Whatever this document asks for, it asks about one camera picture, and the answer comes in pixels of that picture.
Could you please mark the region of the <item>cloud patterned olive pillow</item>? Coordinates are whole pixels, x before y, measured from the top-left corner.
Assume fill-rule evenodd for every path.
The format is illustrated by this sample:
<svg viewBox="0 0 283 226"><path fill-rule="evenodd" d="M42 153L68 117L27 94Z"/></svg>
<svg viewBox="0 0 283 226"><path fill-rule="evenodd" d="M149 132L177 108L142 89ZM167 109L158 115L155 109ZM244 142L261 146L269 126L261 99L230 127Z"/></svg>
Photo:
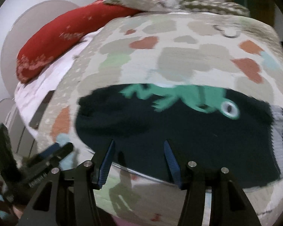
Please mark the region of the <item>cloud patterned olive pillow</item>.
<svg viewBox="0 0 283 226"><path fill-rule="evenodd" d="M182 10L190 12L250 17L250 11L237 3L218 2L215 0L179 0L178 3Z"/></svg>

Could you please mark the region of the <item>long red pillow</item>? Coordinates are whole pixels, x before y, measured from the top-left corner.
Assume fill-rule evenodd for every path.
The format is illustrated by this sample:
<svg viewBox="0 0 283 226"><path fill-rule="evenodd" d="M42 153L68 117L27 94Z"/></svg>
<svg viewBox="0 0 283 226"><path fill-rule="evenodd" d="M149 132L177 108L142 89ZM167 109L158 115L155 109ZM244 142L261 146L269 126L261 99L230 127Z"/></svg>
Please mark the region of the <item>long red pillow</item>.
<svg viewBox="0 0 283 226"><path fill-rule="evenodd" d="M106 5L104 0L68 11L37 31L17 55L16 76L26 84L54 60L115 18L138 14L140 9Z"/></svg>

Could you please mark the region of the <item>black pants with green print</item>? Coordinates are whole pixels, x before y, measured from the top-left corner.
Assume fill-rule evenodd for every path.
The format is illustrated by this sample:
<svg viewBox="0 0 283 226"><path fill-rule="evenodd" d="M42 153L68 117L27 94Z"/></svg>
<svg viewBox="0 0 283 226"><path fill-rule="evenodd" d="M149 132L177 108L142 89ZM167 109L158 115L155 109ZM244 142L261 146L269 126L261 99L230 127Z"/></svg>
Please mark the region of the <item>black pants with green print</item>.
<svg viewBox="0 0 283 226"><path fill-rule="evenodd" d="M218 87L113 85L78 100L77 136L98 152L110 139L114 162L172 182L164 155L171 140L206 169L228 168L243 188L283 178L283 108Z"/></svg>

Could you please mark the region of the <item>pink bed sheet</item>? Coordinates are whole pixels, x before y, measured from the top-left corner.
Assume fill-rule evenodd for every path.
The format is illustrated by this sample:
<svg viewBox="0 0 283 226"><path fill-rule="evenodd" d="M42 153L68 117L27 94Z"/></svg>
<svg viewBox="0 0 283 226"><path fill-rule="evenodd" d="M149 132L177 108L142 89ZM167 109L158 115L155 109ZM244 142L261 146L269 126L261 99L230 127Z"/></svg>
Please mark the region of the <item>pink bed sheet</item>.
<svg viewBox="0 0 283 226"><path fill-rule="evenodd" d="M33 137L38 131L31 128L29 123L37 108L51 90L56 90L59 82L71 68L74 61L101 29L85 35L75 46L61 55L53 63L46 66L41 73L28 84L19 83L15 90L15 104L25 127Z"/></svg>

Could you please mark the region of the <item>heart patterned quilt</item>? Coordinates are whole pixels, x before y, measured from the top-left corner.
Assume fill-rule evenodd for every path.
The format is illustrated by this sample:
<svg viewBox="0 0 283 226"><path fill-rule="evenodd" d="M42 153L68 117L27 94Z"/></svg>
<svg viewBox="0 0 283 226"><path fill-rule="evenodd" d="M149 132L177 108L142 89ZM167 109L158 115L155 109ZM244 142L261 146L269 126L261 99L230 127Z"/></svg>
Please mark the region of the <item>heart patterned quilt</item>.
<svg viewBox="0 0 283 226"><path fill-rule="evenodd" d="M43 116L38 148L57 140L75 146L63 168L95 153L77 136L78 100L113 85L197 85L231 89L283 108L283 49L277 33L252 18L210 14L142 14L109 22L80 53ZM243 188L262 225L283 213L283 178ZM95 192L107 213L138 225L176 225L185 192L174 182L116 164Z"/></svg>

